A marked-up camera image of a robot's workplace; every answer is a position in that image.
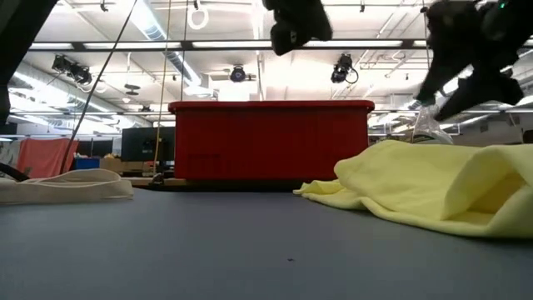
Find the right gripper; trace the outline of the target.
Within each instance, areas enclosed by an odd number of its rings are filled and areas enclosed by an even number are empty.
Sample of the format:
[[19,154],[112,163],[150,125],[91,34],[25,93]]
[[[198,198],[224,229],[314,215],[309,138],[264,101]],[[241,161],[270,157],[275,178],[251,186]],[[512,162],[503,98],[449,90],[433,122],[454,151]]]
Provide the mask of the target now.
[[421,104],[434,104],[436,92],[467,66],[502,73],[460,79],[459,87],[435,115],[436,121],[490,101],[516,105],[524,97],[520,84],[509,77],[511,54],[501,46],[510,31],[509,1],[435,1],[422,8],[422,14],[433,60],[416,95]]

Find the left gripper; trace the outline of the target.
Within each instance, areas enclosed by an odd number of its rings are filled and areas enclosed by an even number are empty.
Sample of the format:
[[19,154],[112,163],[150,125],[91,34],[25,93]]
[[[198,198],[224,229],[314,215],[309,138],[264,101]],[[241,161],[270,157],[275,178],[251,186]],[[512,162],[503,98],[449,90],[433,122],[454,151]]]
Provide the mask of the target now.
[[332,27],[321,0],[263,0],[262,4],[274,14],[276,24],[270,35],[277,56],[300,47],[300,33],[321,41],[332,39]]

